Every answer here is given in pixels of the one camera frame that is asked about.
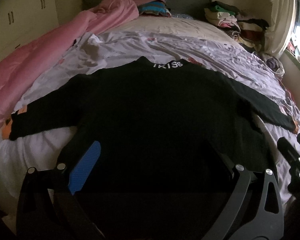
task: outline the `green clothing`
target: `green clothing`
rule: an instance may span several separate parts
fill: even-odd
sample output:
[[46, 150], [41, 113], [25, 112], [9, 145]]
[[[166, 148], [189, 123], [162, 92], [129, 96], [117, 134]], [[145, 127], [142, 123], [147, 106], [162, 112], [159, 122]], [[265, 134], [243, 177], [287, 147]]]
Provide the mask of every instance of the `green clothing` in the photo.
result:
[[230, 13], [230, 15], [235, 16], [235, 13], [233, 11], [228, 11], [226, 9], [223, 9], [222, 7], [220, 7], [219, 5], [213, 6], [210, 8], [210, 11], [212, 12], [227, 12]]

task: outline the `curtain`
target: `curtain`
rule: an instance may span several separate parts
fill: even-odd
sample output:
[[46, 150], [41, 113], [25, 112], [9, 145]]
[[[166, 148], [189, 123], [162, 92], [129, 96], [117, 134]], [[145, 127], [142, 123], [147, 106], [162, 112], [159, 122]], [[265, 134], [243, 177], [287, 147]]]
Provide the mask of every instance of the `curtain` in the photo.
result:
[[265, 52], [280, 58], [296, 20], [296, 0], [272, 0], [271, 24], [265, 33]]

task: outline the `black sweater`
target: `black sweater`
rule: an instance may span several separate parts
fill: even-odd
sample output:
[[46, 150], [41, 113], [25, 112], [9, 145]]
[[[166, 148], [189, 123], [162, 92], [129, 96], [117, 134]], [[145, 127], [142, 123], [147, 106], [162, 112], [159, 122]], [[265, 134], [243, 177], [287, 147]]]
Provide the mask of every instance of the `black sweater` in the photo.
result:
[[[70, 171], [94, 141], [100, 142], [100, 158], [76, 196], [108, 237], [145, 237], [149, 231], [148, 237], [191, 239], [223, 203], [211, 204], [216, 200], [211, 195], [180, 197], [218, 191], [211, 190], [211, 175], [218, 168], [207, 160], [213, 151], [206, 143], [251, 171], [275, 170], [252, 111], [266, 122], [295, 128], [276, 103], [221, 73], [185, 60], [159, 65], [141, 57], [76, 75], [29, 104], [25, 113], [13, 114], [10, 139], [77, 126], [58, 162], [67, 163]], [[181, 211], [185, 201], [195, 207]], [[174, 228], [175, 235], [163, 236], [161, 227]]]

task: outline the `metal bolt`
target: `metal bolt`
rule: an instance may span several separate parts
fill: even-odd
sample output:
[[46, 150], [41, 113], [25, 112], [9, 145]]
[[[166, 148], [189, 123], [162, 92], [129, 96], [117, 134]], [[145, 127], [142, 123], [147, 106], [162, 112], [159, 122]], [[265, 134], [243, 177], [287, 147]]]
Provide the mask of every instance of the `metal bolt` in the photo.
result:
[[266, 169], [266, 173], [267, 173], [268, 175], [272, 175], [272, 174], [273, 174], [273, 172], [271, 171], [271, 169]]
[[34, 173], [35, 172], [35, 168], [34, 167], [31, 167], [28, 169], [28, 173], [31, 174], [31, 173]]
[[242, 165], [240, 165], [240, 164], [237, 164], [237, 165], [235, 166], [235, 168], [236, 168], [238, 171], [243, 171], [243, 170], [244, 170], [244, 167], [243, 167]]
[[63, 170], [66, 167], [66, 165], [64, 163], [59, 163], [57, 166], [58, 170]]

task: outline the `clothing pile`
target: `clothing pile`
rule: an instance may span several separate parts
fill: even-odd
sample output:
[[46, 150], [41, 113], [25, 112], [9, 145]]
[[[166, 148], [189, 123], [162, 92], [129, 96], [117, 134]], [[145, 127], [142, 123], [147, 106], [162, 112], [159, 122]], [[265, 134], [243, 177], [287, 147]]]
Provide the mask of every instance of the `clothing pile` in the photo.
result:
[[278, 60], [276, 57], [273, 57], [265, 52], [252, 52], [255, 56], [260, 58], [273, 72], [274, 75], [281, 80], [283, 78], [283, 75], [285, 73], [283, 65], [280, 60]]
[[235, 17], [239, 13], [237, 7], [215, 1], [212, 2], [210, 8], [205, 8], [204, 11], [208, 22], [223, 30], [232, 39], [239, 38], [240, 27]]
[[241, 33], [237, 42], [250, 53], [261, 51], [268, 22], [263, 19], [238, 20], [238, 25]]

